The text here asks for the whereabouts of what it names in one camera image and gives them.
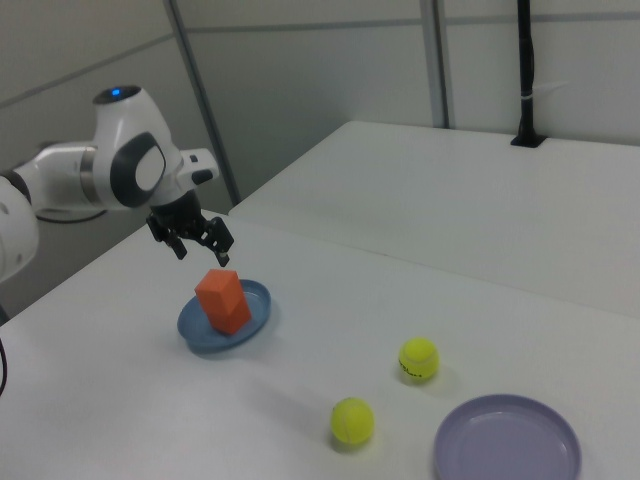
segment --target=black mount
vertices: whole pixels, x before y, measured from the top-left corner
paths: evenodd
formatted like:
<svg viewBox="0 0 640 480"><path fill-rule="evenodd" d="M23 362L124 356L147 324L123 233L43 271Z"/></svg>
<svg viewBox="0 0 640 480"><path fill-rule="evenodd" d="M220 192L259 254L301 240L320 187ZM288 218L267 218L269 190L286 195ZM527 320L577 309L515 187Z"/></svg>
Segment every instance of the black mount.
<svg viewBox="0 0 640 480"><path fill-rule="evenodd" d="M511 141L517 147L538 147L545 138L533 127L533 77L535 60L531 38L531 8L529 0L518 0L518 36L520 38L520 106L522 116L518 136Z"/></svg>
<svg viewBox="0 0 640 480"><path fill-rule="evenodd" d="M187 255L182 239L193 240L211 250L221 267L229 263L229 249L233 237L220 217L206 220L200 211L200 202L194 191L162 206L151 207L147 225L157 242L173 249L179 260Z"/></svg>

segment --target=purple plate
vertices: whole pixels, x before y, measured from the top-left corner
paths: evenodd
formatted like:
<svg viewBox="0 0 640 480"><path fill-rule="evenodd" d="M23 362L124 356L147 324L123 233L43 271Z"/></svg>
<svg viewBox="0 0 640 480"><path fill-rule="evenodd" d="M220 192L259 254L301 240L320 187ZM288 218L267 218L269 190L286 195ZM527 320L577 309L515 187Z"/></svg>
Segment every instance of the purple plate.
<svg viewBox="0 0 640 480"><path fill-rule="evenodd" d="M444 419L435 441L441 480L576 480L580 444L546 405L516 395L463 403Z"/></svg>

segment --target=tennis ball logo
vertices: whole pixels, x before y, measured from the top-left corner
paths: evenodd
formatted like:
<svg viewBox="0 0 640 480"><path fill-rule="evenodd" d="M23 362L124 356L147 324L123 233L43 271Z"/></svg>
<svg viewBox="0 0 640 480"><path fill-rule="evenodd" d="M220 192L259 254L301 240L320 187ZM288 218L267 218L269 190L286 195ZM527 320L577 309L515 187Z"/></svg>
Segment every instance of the tennis ball logo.
<svg viewBox="0 0 640 480"><path fill-rule="evenodd" d="M427 380L438 371L440 356L431 340L416 337L402 346L398 361L407 375L418 380Z"/></svg>

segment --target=orange foam cube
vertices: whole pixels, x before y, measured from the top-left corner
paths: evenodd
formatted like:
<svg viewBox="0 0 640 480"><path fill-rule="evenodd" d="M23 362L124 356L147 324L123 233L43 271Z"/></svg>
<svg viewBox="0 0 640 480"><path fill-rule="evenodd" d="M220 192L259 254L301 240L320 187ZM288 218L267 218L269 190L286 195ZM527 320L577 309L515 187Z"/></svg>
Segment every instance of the orange foam cube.
<svg viewBox="0 0 640 480"><path fill-rule="evenodd" d="M238 279L231 270L209 270L195 288L200 306L213 328L232 335L251 319Z"/></svg>

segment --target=white wall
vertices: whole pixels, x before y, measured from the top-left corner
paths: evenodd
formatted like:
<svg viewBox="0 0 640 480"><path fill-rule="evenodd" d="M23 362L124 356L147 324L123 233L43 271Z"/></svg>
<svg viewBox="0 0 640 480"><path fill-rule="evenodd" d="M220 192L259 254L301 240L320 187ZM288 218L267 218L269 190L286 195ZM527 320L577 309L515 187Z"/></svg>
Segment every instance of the white wall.
<svg viewBox="0 0 640 480"><path fill-rule="evenodd" d="M116 84L146 88L179 147L211 148L162 2L0 4L1 169L30 158L42 141L91 139L91 101ZM206 208L231 207L221 180L203 185L199 196ZM81 225L40 223L37 257L0 285L0 303L15 315L142 226L146 215L140 209ZM167 249L167 255L173 252Z"/></svg>
<svg viewBox="0 0 640 480"><path fill-rule="evenodd" d="M443 124L419 0L178 6L243 198L350 120Z"/></svg>
<svg viewBox="0 0 640 480"><path fill-rule="evenodd" d="M452 128L514 133L520 119L517 4L444 0ZM640 3L533 0L539 133L640 143Z"/></svg>

